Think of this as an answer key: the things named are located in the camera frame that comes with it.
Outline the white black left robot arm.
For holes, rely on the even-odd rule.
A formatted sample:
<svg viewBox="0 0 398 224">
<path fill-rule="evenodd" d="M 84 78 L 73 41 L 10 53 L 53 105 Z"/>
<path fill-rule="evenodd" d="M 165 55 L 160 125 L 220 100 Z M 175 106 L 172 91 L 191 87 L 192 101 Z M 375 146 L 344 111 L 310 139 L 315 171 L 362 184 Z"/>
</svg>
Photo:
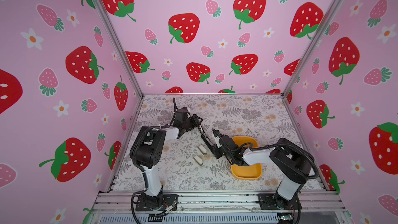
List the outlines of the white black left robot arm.
<svg viewBox="0 0 398 224">
<path fill-rule="evenodd" d="M 159 163 L 164 143 L 178 140 L 184 133 L 201 126 L 203 119 L 196 114 L 191 115 L 186 107 L 175 109 L 169 124 L 142 126 L 130 150 L 133 165 L 138 168 L 144 179 L 144 190 L 141 202 L 152 208 L 160 208 L 163 203 L 163 186 L 159 179 L 157 164 Z"/>
</svg>

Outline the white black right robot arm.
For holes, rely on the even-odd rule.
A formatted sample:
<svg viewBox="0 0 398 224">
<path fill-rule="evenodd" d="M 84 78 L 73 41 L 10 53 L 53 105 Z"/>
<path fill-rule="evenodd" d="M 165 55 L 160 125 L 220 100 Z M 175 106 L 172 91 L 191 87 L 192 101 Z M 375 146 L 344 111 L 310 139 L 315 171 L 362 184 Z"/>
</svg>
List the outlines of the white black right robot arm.
<svg viewBox="0 0 398 224">
<path fill-rule="evenodd" d="M 268 205 L 277 209 L 289 209 L 298 204 L 297 195 L 309 179 L 319 177 L 315 159 L 307 151 L 285 138 L 277 143 L 254 147 L 252 142 L 237 145 L 233 139 L 212 129 L 216 144 L 211 148 L 216 158 L 224 156 L 230 165 L 249 167 L 255 164 L 273 163 L 284 174 L 284 178 Z"/>
</svg>

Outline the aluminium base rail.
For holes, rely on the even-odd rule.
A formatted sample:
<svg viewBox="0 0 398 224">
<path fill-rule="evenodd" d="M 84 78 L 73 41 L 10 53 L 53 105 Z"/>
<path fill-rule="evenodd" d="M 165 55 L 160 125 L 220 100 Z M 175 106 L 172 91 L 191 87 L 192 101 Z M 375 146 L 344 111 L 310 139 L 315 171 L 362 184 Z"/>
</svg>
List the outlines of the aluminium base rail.
<svg viewBox="0 0 398 224">
<path fill-rule="evenodd" d="M 335 192 L 304 190 L 292 206 L 271 206 L 273 191 L 168 191 L 172 211 L 132 212 L 132 192 L 99 194 L 88 224 L 352 224 Z"/>
</svg>

